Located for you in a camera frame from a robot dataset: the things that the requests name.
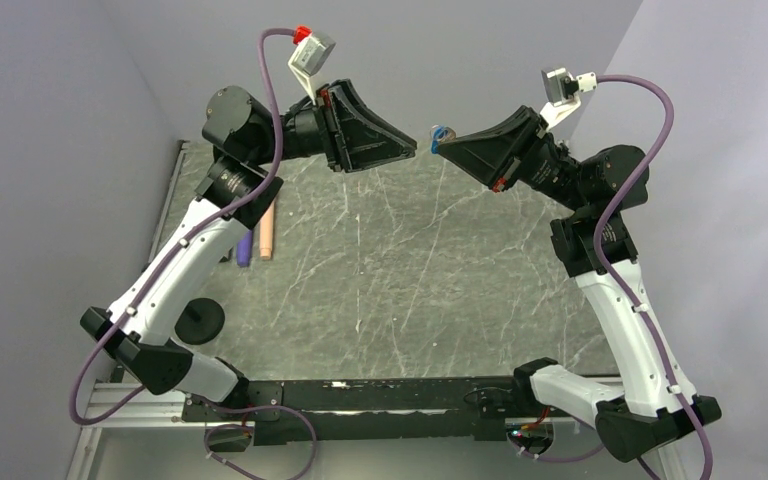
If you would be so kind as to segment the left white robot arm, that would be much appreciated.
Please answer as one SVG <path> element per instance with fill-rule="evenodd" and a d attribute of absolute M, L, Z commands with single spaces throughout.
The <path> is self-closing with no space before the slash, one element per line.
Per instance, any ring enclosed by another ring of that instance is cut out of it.
<path fill-rule="evenodd" d="M 220 258 L 258 225 L 281 189 L 266 165 L 323 155 L 333 171 L 350 173 L 410 158 L 417 144 L 376 115 L 347 79 L 279 116 L 247 90 L 225 87 L 208 102 L 202 134 L 213 163 L 179 227 L 125 294 L 89 308 L 80 324 L 151 393 L 190 393 L 232 420 L 249 402 L 248 379 L 186 347 L 175 327 Z"/>

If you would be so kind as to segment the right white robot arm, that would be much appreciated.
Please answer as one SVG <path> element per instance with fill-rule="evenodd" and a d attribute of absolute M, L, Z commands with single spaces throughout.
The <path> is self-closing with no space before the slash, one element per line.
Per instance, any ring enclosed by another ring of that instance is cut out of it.
<path fill-rule="evenodd" d="M 550 224 L 552 246 L 597 315 L 621 385 L 600 384 L 541 358 L 514 371 L 511 399 L 520 413 L 560 409 L 593 427 L 625 463 L 720 419 L 717 400 L 696 391 L 662 338 L 637 249 L 620 212 L 608 210 L 624 183 L 631 188 L 621 209 L 646 202 L 649 172 L 640 148 L 610 146 L 578 161 L 533 109 L 521 107 L 470 135 L 437 126 L 431 150 L 494 192 L 524 183 L 569 210 Z"/>

